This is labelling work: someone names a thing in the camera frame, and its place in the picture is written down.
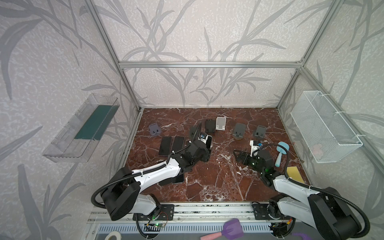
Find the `grey phone stand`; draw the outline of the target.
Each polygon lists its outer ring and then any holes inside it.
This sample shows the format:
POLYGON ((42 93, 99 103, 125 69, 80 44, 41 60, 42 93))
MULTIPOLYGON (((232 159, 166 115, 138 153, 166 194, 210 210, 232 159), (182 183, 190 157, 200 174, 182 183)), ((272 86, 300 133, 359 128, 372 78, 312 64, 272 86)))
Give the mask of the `grey phone stand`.
POLYGON ((159 136, 162 133, 162 129, 157 123, 149 125, 149 131, 151 137, 159 136))

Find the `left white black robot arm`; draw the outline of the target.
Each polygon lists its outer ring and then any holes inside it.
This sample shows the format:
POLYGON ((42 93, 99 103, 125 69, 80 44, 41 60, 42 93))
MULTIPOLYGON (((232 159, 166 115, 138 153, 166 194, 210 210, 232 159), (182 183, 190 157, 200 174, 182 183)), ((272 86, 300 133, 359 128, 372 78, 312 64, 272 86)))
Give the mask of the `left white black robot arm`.
POLYGON ((208 162, 211 154, 212 137, 201 132, 202 124, 195 127, 189 143, 178 151, 172 151, 168 158, 156 165, 133 170, 123 167, 105 185, 91 196, 91 203, 106 209, 112 221, 127 214, 141 214, 155 219, 162 205, 153 195, 142 192, 155 184, 181 183, 184 174, 192 171, 198 162, 208 162))

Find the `black phone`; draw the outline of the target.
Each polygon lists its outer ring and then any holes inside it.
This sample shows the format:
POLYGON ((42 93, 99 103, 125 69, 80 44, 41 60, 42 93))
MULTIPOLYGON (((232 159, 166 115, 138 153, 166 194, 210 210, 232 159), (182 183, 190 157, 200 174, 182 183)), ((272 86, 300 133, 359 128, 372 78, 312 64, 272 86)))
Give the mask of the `black phone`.
POLYGON ((184 180, 185 180, 184 174, 180 174, 176 177, 168 178, 168 179, 165 179, 165 180, 159 182, 159 185, 160 186, 166 186, 168 184, 178 184, 178 183, 183 183, 184 180))
POLYGON ((173 137, 163 137, 160 148, 159 148, 159 156, 168 156, 171 150, 171 144, 172 144, 173 137))
POLYGON ((180 151, 184 147, 185 137, 175 136, 171 152, 180 151))

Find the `white folding phone stand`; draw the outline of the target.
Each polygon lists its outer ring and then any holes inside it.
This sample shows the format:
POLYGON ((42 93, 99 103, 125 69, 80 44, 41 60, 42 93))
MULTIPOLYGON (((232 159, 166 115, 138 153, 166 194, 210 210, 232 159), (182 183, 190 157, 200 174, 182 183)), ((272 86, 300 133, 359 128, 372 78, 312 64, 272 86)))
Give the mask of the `white folding phone stand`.
POLYGON ((216 130, 225 131, 226 130, 226 117, 217 117, 216 118, 216 130))

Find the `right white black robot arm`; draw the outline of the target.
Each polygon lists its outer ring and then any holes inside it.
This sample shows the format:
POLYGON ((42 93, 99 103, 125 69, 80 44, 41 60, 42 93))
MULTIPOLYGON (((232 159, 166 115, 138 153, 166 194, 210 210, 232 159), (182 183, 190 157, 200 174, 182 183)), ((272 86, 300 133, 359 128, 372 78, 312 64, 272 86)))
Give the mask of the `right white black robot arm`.
POLYGON ((370 220, 362 209, 343 198, 331 187, 322 189, 294 180, 278 172, 260 155, 265 149, 252 145, 250 153, 234 150, 236 161, 260 174, 261 181, 281 195, 270 200, 272 218, 289 216, 316 229, 325 240, 348 240, 365 237, 371 229, 370 220))

